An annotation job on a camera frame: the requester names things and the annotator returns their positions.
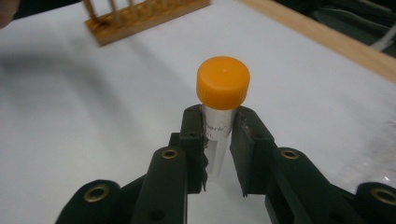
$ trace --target orange screw cap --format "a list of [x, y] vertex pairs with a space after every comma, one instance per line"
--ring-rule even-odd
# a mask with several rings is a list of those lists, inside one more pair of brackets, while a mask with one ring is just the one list
[[250, 74], [243, 63], [231, 57], [214, 57], [198, 69], [197, 95], [213, 109], [235, 109], [245, 101], [249, 81]]

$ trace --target test tube rack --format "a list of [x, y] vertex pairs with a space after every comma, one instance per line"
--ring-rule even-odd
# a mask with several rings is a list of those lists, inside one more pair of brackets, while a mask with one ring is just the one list
[[96, 17], [91, 0], [83, 0], [90, 14], [85, 24], [100, 46], [210, 5], [210, 0], [146, 0], [138, 4], [128, 0], [128, 7], [117, 9], [114, 0], [108, 2], [111, 12]]

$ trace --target centrifuge tube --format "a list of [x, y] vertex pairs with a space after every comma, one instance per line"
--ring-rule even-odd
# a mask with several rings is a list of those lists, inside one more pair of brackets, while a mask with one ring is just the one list
[[219, 175], [235, 111], [245, 101], [249, 81], [248, 68], [231, 57], [208, 59], [198, 69], [197, 95], [204, 115], [209, 179]]

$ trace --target brass hole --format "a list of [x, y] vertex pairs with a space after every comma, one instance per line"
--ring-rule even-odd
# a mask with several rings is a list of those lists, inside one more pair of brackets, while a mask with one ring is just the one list
[[104, 199], [109, 192], [110, 189], [108, 188], [108, 185], [96, 185], [85, 192], [84, 200], [88, 203], [97, 203]]
[[173, 159], [174, 157], [178, 156], [178, 152], [174, 149], [166, 149], [161, 155], [164, 159]]
[[396, 205], [396, 194], [387, 189], [372, 189], [371, 193], [382, 203]]
[[291, 151], [291, 150], [287, 150], [287, 149], [282, 150], [282, 151], [280, 152], [280, 154], [281, 154], [284, 158], [290, 159], [290, 160], [296, 160], [296, 159], [298, 159], [298, 158], [300, 157], [300, 155], [297, 154], [296, 152]]

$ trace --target white table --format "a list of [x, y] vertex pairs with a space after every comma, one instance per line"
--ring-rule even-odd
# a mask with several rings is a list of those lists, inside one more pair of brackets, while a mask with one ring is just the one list
[[[183, 110], [199, 104], [199, 65], [218, 55], [247, 65], [244, 106], [280, 147], [301, 150], [352, 192], [385, 175], [395, 185], [394, 173], [380, 172], [383, 158], [395, 167], [394, 150], [373, 150], [396, 135], [396, 88], [382, 77], [236, 1], [214, 0], [102, 48], [87, 18], [77, 4], [0, 31], [0, 223], [53, 223], [84, 184], [124, 186], [144, 174]], [[367, 158], [374, 176], [355, 172]], [[192, 224], [270, 223], [264, 196], [242, 197], [230, 152], [207, 192], [189, 196], [188, 212]]]

